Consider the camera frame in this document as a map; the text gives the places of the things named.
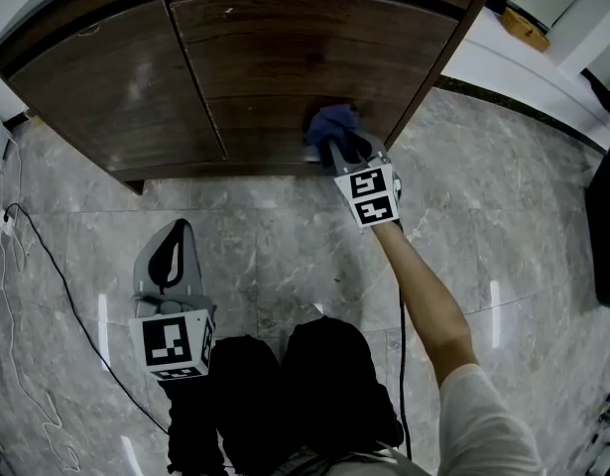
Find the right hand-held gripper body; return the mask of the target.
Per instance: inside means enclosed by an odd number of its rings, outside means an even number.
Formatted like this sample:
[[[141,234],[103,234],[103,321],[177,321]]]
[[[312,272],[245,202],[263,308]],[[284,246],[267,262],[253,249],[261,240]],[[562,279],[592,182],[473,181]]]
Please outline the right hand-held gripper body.
[[[356,164],[354,173],[337,174],[334,182],[360,228],[399,222],[402,184],[388,157],[386,164]]]

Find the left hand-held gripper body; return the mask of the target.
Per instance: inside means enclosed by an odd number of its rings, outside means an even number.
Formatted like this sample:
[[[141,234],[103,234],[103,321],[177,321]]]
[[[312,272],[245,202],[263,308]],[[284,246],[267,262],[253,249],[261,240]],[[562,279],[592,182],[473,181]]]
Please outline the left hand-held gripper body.
[[[216,305],[203,295],[136,294],[129,330],[140,368],[159,381],[208,373]]]

